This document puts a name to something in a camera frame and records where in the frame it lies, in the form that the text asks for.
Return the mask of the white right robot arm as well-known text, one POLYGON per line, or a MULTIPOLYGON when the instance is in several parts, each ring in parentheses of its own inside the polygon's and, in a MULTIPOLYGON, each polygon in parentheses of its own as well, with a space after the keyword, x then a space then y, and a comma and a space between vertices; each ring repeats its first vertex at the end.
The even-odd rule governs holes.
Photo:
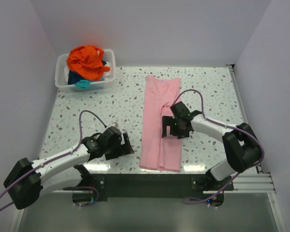
POLYGON ((170 109, 173 115, 162 117, 162 138, 169 134, 182 139, 188 138, 191 132, 199 132, 223 143, 225 160, 206 172, 205 183, 209 189, 218 189, 224 179, 244 172, 263 158, 264 150, 247 123, 231 125, 214 121, 201 111, 191 112, 181 101, 170 109))

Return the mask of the pink t shirt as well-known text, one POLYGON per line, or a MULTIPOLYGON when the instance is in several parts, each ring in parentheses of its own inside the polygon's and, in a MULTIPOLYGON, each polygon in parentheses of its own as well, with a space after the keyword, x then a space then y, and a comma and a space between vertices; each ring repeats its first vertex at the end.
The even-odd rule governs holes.
POLYGON ((180 79, 146 77, 140 167, 157 171, 180 171, 182 141, 167 130, 162 138, 162 117, 172 116, 170 109, 179 95, 180 79))

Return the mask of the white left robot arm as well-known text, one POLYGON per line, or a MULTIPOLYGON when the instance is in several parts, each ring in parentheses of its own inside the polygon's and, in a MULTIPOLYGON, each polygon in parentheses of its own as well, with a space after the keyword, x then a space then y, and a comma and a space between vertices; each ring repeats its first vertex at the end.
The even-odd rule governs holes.
POLYGON ((3 185, 15 207, 24 209, 43 193, 74 186, 87 189, 90 174, 84 163, 102 156, 112 160, 132 153, 128 134, 110 126, 103 133, 85 137, 80 144, 48 158, 19 160, 3 185))

